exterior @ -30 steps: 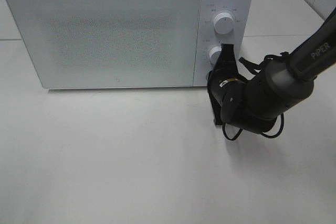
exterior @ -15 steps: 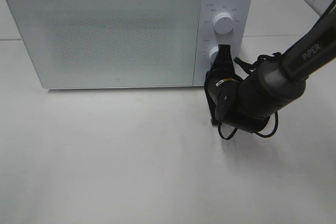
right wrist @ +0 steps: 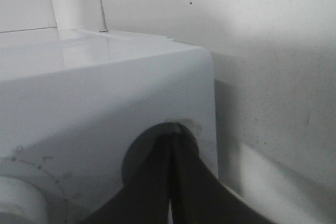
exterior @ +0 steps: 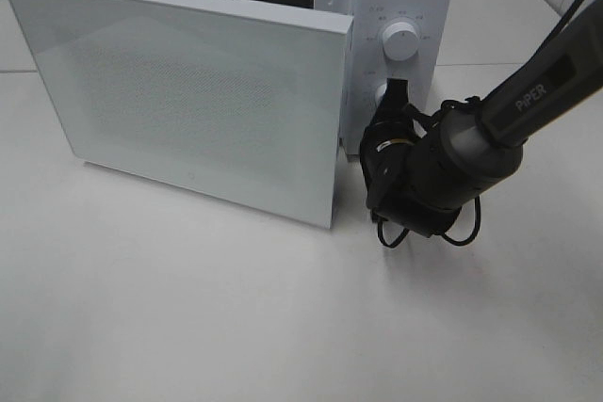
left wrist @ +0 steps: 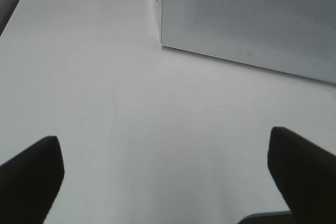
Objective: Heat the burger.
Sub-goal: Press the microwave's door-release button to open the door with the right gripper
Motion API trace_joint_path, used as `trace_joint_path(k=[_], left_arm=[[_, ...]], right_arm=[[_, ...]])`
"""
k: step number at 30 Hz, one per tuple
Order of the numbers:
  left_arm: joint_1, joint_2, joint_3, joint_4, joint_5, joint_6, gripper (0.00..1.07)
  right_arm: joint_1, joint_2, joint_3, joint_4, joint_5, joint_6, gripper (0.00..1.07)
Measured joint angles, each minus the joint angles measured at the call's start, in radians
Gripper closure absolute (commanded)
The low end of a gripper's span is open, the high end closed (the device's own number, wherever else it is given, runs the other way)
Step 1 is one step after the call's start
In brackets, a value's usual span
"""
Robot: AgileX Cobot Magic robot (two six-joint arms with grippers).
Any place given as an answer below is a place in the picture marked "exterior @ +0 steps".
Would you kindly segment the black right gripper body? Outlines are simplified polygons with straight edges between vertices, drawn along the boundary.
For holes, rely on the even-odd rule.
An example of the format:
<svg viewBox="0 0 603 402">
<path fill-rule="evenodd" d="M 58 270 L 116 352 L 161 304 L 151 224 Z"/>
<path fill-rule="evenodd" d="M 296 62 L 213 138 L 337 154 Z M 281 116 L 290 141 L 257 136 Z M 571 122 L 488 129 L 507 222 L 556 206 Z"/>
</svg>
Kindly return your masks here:
<svg viewBox="0 0 603 402">
<path fill-rule="evenodd" d="M 360 162 L 368 209 L 420 209 L 407 182 L 406 160 L 418 142 L 414 122 L 422 113 L 414 105 L 380 105 L 360 145 Z"/>
</svg>

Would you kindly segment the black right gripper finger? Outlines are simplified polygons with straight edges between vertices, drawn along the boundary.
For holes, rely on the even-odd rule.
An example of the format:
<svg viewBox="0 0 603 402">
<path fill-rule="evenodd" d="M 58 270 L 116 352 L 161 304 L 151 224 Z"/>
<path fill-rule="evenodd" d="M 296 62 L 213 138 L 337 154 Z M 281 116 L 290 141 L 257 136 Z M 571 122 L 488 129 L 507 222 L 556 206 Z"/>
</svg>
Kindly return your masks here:
<svg viewBox="0 0 603 402">
<path fill-rule="evenodd" d="M 401 115 L 409 104 L 409 82 L 406 79 L 388 78 L 380 98 L 379 115 Z"/>
</svg>

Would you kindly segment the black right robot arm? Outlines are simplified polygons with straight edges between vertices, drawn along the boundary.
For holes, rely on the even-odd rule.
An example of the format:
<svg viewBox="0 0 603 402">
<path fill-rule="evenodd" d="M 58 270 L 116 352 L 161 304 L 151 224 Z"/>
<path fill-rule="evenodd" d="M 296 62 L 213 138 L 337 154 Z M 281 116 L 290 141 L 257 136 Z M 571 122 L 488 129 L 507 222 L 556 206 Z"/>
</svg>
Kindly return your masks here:
<svg viewBox="0 0 603 402">
<path fill-rule="evenodd" d="M 464 205 L 513 175 L 536 132 L 602 87 L 602 0 L 594 0 L 485 98 L 445 100 L 431 115 L 390 79 L 365 129 L 360 162 L 377 231 L 447 237 Z"/>
</svg>

